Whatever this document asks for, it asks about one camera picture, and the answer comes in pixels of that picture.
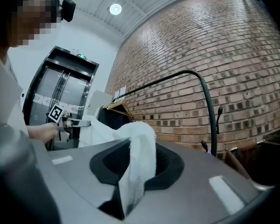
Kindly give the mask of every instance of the black opening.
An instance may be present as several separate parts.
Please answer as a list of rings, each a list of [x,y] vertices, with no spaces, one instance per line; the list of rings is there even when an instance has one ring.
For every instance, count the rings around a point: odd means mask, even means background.
[[[156,150],[156,156],[157,167],[155,175],[157,176],[167,169],[169,160],[166,154],[163,153],[160,149]],[[103,163],[110,171],[115,173],[119,177],[119,179],[121,179],[130,163],[129,144],[125,144],[116,149],[114,152],[106,155],[103,159]]]
[[[175,152],[156,143],[156,176],[145,182],[145,190],[167,189],[181,176],[184,162]],[[118,186],[130,163],[130,140],[94,155],[90,169],[101,183]]]

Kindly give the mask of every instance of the handle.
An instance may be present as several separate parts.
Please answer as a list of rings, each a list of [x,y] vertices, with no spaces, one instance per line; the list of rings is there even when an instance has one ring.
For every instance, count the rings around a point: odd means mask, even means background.
[[[219,110],[218,110],[218,117],[217,117],[217,123],[216,123],[217,134],[220,134],[220,132],[219,132],[219,118],[220,118],[220,115],[222,114],[222,112],[223,112],[223,106],[220,106]]]
[[[132,94],[134,92],[142,90],[142,89],[144,89],[146,87],[149,87],[149,86],[151,86],[153,84],[157,84],[159,82],[171,79],[173,77],[176,77],[176,76],[179,76],[179,75],[182,75],[182,74],[194,75],[194,76],[198,77],[198,79],[199,79],[199,81],[201,83],[201,86],[202,86],[202,89],[203,89],[203,92],[204,92],[204,96],[205,96],[205,100],[206,100],[206,104],[207,104],[207,108],[208,108],[208,111],[209,111],[209,116],[210,116],[210,136],[211,136],[211,151],[210,152],[211,152],[212,155],[214,155],[216,157],[216,155],[217,155],[217,131],[216,131],[216,118],[215,118],[215,113],[214,113],[214,107],[213,107],[213,104],[211,102],[210,92],[209,92],[209,90],[207,88],[206,82],[205,82],[204,78],[200,74],[198,74],[196,71],[193,71],[193,70],[181,70],[181,71],[179,71],[179,72],[177,72],[175,74],[163,77],[163,78],[158,79],[156,81],[150,82],[150,83],[148,83],[148,84],[146,84],[144,86],[138,87],[137,89],[129,91],[129,92],[123,94],[123,95],[120,95],[117,98],[115,98],[112,102],[114,102],[118,98],[130,95],[130,94]]]

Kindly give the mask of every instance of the brick wall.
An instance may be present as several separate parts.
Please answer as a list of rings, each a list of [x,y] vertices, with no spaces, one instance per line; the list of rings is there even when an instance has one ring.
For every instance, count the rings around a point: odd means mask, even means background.
[[[106,92],[130,91],[183,69],[207,82],[218,151],[247,146],[280,127],[280,32],[257,0],[180,0],[127,38],[116,56]],[[210,145],[206,102],[194,76],[180,76],[127,96],[135,119],[159,139],[201,149]]]

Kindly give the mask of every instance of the white wall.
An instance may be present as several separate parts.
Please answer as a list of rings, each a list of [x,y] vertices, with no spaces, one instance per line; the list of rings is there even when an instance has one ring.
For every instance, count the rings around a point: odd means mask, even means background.
[[[8,51],[25,96],[37,69],[54,46],[70,51],[78,50],[80,54],[99,64],[86,106],[95,90],[105,91],[121,42],[117,42],[116,38],[110,39],[111,35],[108,36],[107,31],[100,30],[99,26],[96,29],[96,24],[87,19],[82,12],[76,11],[72,22],[63,21],[57,25],[57,29],[51,30],[51,34],[40,35],[40,40],[31,41],[28,46],[11,48]],[[22,106],[25,96],[21,97]]]

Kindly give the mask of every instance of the white ceiling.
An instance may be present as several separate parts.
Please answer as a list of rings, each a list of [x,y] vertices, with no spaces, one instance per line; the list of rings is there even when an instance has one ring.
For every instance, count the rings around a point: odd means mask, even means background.
[[[73,0],[77,10],[102,26],[121,44],[144,20],[175,0]],[[107,11],[113,3],[122,6],[119,15]]]

